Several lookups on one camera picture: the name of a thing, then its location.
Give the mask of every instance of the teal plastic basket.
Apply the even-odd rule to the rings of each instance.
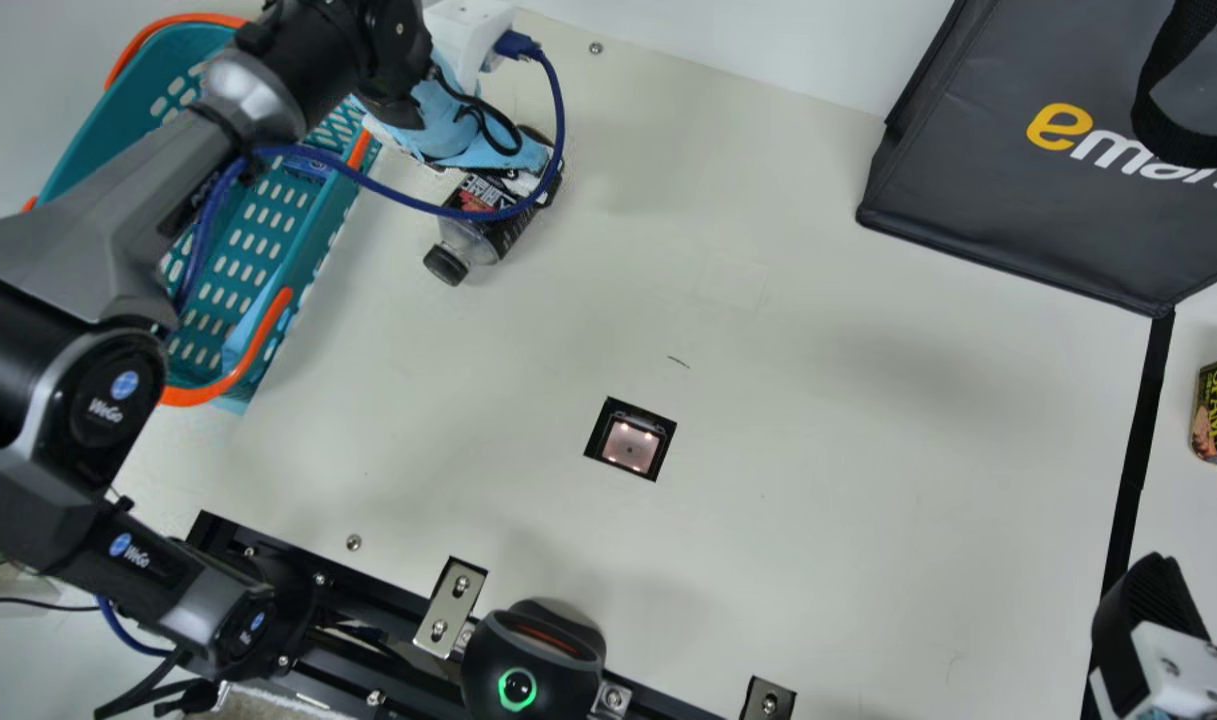
[[[207,23],[157,29],[125,64],[65,152],[38,204],[58,197],[118,152],[175,118],[200,96],[207,60],[234,30]],[[320,123],[305,145],[349,158],[360,142],[361,109],[342,105]],[[372,141],[361,159],[369,171],[380,152]],[[358,187],[337,173],[297,161],[275,159],[252,187],[237,186],[218,215],[209,259],[168,341],[168,384],[204,388],[228,377],[247,354],[257,328],[284,288],[292,302],[269,328],[246,373],[225,392],[220,406],[241,414],[264,377],[305,291],[329,254]],[[176,289],[192,249],[190,229],[159,264],[166,287]]]

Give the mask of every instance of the emart logo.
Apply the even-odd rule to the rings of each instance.
[[[1126,176],[1140,174],[1140,178],[1154,181],[1182,181],[1184,184],[1204,182],[1217,176],[1217,168],[1198,170],[1171,165],[1155,161],[1155,154],[1146,146],[1107,129],[1093,129],[1092,116],[1087,109],[1076,108],[1069,102],[1053,102],[1030,120],[1025,136],[1043,150],[1053,152],[1070,151],[1071,158],[1087,161],[1097,156],[1093,165],[1112,169],[1121,161],[1118,171]],[[1217,190],[1217,178],[1211,182]]]

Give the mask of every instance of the green led ring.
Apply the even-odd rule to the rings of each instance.
[[[525,702],[515,702],[506,697],[506,682],[516,673],[525,675],[529,680],[529,684],[532,684],[532,690],[529,691],[529,696],[525,698]],[[532,703],[535,702],[535,677],[532,676],[532,673],[522,669],[522,666],[511,666],[511,669],[504,671],[497,680],[497,698],[501,702],[501,707],[506,708],[506,710],[523,710],[526,707],[532,705]]]

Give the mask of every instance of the light blue fabric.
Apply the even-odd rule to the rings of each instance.
[[[458,83],[456,73],[452,72],[448,63],[444,63],[439,51],[431,55],[431,60],[439,66],[448,85],[458,92],[462,92]],[[479,96],[479,86],[472,88],[472,94]],[[421,117],[426,128],[420,131],[410,131],[396,126],[385,126],[389,136],[393,137],[404,150],[411,152],[415,158],[426,161],[431,158],[434,164],[444,168],[471,168],[471,169],[503,169],[503,170],[527,170],[540,173],[545,167],[549,154],[545,147],[522,135],[525,142],[517,154],[505,156],[489,146],[484,134],[479,130],[479,123],[471,116],[462,116],[458,119],[458,111],[462,102],[453,100],[452,95],[441,88],[438,81],[428,79],[413,88],[413,96],[421,103]],[[506,129],[492,117],[486,116],[489,131],[501,145],[511,142]]]

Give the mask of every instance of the white wall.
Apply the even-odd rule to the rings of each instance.
[[[520,1],[590,32],[879,117],[950,9],[950,0]]]
[[[0,2],[0,215],[44,187],[138,29],[164,15],[251,17],[259,7],[259,0]]]

